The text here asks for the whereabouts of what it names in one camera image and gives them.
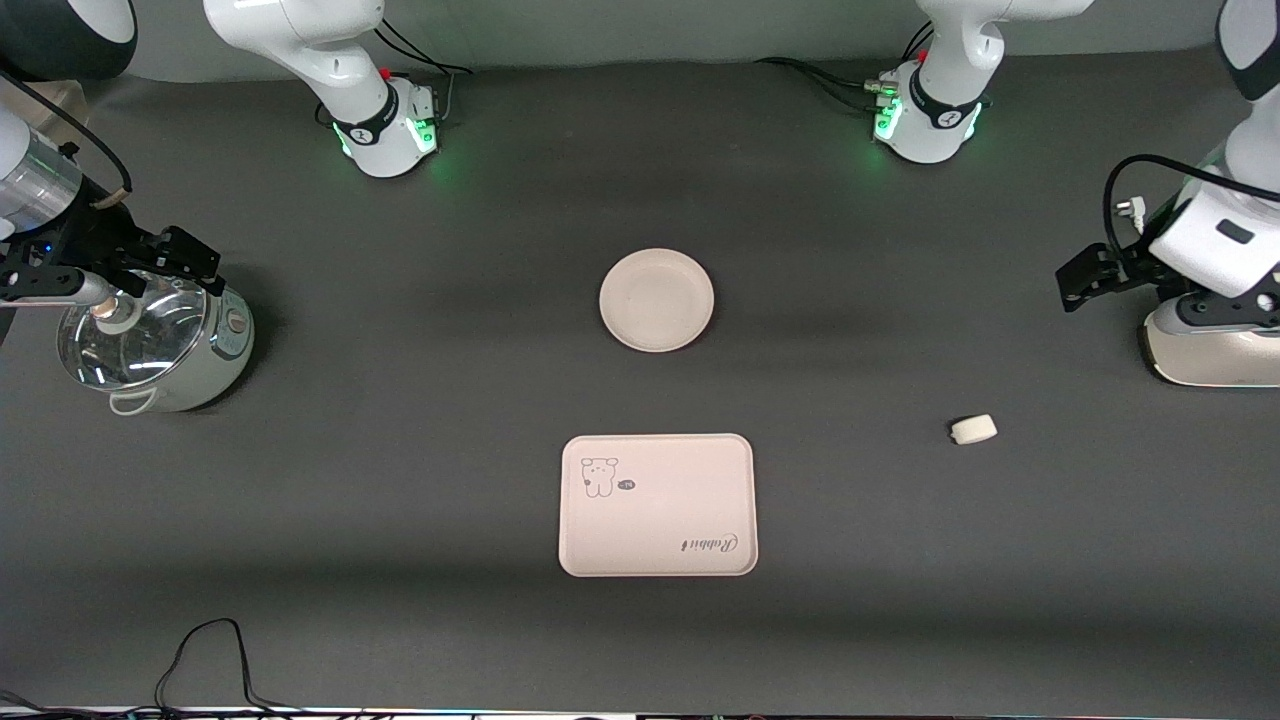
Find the beige rectangular tray rabbit print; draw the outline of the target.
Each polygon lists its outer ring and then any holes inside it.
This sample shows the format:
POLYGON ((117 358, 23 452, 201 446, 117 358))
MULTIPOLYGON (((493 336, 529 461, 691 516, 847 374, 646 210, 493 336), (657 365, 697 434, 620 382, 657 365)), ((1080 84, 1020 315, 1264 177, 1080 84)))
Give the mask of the beige rectangular tray rabbit print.
POLYGON ((575 437, 559 505, 572 577, 744 577, 758 562, 754 452, 737 434, 575 437))

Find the round beige plate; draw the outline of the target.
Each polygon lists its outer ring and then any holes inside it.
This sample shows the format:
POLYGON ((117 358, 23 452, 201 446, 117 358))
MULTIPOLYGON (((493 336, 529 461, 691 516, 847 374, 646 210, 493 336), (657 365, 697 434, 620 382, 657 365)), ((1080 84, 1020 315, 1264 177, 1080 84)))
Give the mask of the round beige plate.
POLYGON ((707 270, 671 249, 644 249, 620 259, 599 291, 599 313, 622 345, 666 354, 695 342, 710 324, 716 291, 707 270))

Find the cream white toaster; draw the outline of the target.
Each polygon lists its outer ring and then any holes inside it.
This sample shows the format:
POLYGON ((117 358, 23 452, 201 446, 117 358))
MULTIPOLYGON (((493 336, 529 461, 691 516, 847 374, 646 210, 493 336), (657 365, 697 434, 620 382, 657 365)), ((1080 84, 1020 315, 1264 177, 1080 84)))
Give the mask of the cream white toaster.
POLYGON ((1160 304, 1140 331, 1147 363, 1176 386, 1280 389, 1280 331, 1194 332, 1160 304))

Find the glass pot lid with knob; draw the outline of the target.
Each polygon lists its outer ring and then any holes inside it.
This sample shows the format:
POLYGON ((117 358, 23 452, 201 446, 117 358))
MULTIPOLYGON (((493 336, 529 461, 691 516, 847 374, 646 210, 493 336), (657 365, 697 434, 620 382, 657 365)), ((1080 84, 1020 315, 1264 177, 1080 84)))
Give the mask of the glass pot lid with knob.
POLYGON ((70 307, 56 331, 67 374, 91 389, 131 389, 169 372, 204 331, 211 296, 192 281, 136 272, 143 293, 118 290, 108 309, 70 307))

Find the pale green electric cooking pot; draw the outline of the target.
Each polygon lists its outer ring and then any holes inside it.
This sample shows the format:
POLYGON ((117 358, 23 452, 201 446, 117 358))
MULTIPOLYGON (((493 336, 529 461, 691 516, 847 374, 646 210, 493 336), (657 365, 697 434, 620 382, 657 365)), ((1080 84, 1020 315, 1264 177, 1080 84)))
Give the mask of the pale green electric cooking pot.
MULTIPOLYGON (((214 401, 236 382, 253 348, 253 314, 234 290, 225 288, 221 297, 210 296, 202 334, 169 372, 131 389, 96 389, 106 395, 113 413, 183 413, 214 401)), ((90 309, 101 313, 113 301, 111 296, 90 309)))

